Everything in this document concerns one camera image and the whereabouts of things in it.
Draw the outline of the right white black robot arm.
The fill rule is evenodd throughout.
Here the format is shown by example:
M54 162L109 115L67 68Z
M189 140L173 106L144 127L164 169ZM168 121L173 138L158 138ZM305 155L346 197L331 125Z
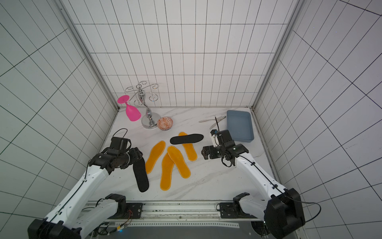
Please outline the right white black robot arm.
M220 204L221 211L236 218L255 217L262 220L267 231L282 239L306 223L300 195L294 189L287 189L269 175L242 144L236 144L228 130L211 131L210 146L203 147L204 159L220 158L222 163L232 166L248 175L259 190L262 199L256 199L244 192L233 198L230 207Z

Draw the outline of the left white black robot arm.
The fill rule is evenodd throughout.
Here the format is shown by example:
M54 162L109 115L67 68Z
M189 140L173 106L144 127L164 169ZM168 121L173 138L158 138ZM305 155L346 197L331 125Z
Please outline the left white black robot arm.
M149 181L143 153L131 146L128 138L113 137L110 146L96 154L85 173L67 196L44 219L35 219L28 227L30 239L84 239L107 219L139 218L126 197L109 194L97 206L81 214L90 197L115 169L133 167L140 192L146 192Z

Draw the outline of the black insole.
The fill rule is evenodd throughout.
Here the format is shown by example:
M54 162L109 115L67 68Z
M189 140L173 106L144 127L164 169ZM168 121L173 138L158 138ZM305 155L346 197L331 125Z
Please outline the black insole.
M187 135L179 135L174 136L170 139L170 143L173 145L177 144L193 144L200 142L204 139L204 136L202 134L187 134Z
M149 189L149 180L144 159L139 159L133 163L133 171L139 191L146 192Z

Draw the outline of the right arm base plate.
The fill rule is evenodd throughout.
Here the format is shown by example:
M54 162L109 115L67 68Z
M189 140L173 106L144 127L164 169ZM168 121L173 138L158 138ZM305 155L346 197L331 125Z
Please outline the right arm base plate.
M256 217L244 213L234 202L222 202L218 204L218 210L222 219L255 219Z

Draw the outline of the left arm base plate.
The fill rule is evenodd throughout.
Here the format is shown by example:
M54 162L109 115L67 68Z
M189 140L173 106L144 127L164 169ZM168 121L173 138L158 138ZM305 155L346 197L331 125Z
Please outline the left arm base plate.
M120 203L116 213L117 219L140 219L143 203Z

